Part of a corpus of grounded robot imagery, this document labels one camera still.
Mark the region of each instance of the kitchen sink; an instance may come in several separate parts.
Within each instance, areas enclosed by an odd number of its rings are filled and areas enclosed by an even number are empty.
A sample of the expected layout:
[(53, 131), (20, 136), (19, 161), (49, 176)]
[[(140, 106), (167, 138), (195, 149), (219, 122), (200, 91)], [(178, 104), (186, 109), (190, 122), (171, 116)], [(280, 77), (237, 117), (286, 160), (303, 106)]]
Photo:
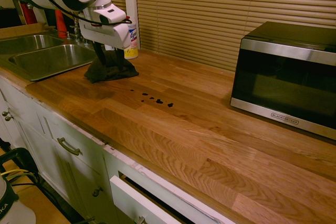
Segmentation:
[(0, 41), (0, 55), (20, 54), (37, 49), (58, 46), (63, 44), (62, 39), (48, 35), (31, 35)]
[(61, 45), (15, 55), (8, 60), (31, 75), (30, 80), (34, 81), (86, 65), (95, 56), (94, 51), (78, 45)]
[(0, 40), (0, 66), (29, 81), (89, 64), (96, 56), (92, 45), (58, 38), (57, 31)]

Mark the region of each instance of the sink basin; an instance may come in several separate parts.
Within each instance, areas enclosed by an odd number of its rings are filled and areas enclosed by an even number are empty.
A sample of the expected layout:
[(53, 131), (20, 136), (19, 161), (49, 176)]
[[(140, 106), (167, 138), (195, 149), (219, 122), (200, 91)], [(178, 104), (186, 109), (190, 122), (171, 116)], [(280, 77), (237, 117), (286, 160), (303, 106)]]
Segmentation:
[(8, 61), (30, 76), (24, 78), (36, 81), (86, 65), (95, 57), (93, 50), (70, 44), (11, 56)]
[(31, 35), (15, 39), (6, 39), (0, 41), (0, 55), (21, 54), (23, 52), (58, 46), (62, 43), (63, 40), (49, 35)]

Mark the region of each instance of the disinfectant spray can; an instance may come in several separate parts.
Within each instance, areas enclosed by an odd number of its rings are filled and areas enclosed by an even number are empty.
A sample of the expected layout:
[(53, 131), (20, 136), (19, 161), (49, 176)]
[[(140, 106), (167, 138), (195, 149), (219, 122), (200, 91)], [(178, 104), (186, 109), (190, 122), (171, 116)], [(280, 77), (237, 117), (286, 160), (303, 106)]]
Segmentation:
[(138, 39), (137, 39), (137, 25), (135, 23), (128, 24), (128, 30), (131, 36), (131, 45), (124, 50), (125, 59), (134, 59), (138, 56)]

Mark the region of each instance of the brand logo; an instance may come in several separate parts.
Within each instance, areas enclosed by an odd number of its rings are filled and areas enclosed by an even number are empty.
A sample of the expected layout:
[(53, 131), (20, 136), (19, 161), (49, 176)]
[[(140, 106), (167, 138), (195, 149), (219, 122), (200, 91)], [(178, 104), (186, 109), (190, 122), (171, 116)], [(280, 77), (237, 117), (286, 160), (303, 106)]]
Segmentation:
[(271, 116), (273, 118), (277, 118), (277, 119), (280, 119), (280, 120), (283, 120), (283, 121), (286, 121), (286, 122), (289, 122), (289, 123), (292, 123), (292, 124), (299, 124), (299, 121), (294, 120), (292, 118), (288, 118), (288, 117), (283, 116), (283, 115), (278, 115), (276, 113), (272, 113)]
[(2, 213), (6, 209), (7, 206), (8, 204), (5, 204), (2, 208), (0, 208), (0, 213)]
[(136, 29), (130, 30), (130, 34), (131, 34), (131, 41), (134, 41), (135, 39), (137, 39)]

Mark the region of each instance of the black microwave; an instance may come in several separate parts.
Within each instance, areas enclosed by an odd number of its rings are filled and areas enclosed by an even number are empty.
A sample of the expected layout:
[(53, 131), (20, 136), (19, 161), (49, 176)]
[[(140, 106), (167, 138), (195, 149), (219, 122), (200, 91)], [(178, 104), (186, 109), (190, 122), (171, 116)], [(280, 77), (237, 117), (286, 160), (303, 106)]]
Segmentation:
[(247, 34), (231, 106), (336, 140), (336, 29), (266, 22)]

